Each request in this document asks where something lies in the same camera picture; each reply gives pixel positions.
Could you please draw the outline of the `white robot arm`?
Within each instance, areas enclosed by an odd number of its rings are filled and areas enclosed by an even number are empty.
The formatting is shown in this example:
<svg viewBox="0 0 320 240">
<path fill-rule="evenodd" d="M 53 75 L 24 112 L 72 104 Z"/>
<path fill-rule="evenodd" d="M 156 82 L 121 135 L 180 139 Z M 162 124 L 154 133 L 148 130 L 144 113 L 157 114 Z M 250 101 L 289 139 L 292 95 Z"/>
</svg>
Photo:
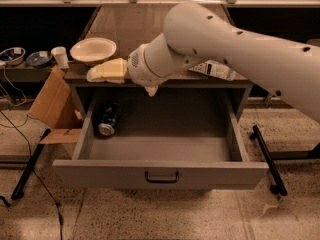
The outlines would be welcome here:
<svg viewBox="0 0 320 240">
<path fill-rule="evenodd" d="M 162 33 L 134 50 L 91 68 L 90 82 L 125 78 L 153 96 L 171 75 L 214 60 L 268 93 L 320 121 L 320 48 L 236 28 L 194 3 L 181 3 L 165 16 Z"/>
</svg>

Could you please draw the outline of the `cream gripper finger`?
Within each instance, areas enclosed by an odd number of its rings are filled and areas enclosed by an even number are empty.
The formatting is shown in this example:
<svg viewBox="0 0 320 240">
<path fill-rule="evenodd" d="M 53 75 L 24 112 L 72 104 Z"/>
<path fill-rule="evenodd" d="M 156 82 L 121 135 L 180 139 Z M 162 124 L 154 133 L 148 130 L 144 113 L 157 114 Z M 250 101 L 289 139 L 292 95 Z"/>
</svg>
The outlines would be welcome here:
<svg viewBox="0 0 320 240">
<path fill-rule="evenodd" d="M 146 87 L 145 90 L 146 90 L 149 97 L 153 97 L 157 94 L 158 87 L 157 86 Z"/>
<path fill-rule="evenodd" d="M 109 60 L 89 69 L 88 82 L 110 82 L 121 84 L 127 75 L 127 61 L 122 58 Z"/>
</svg>

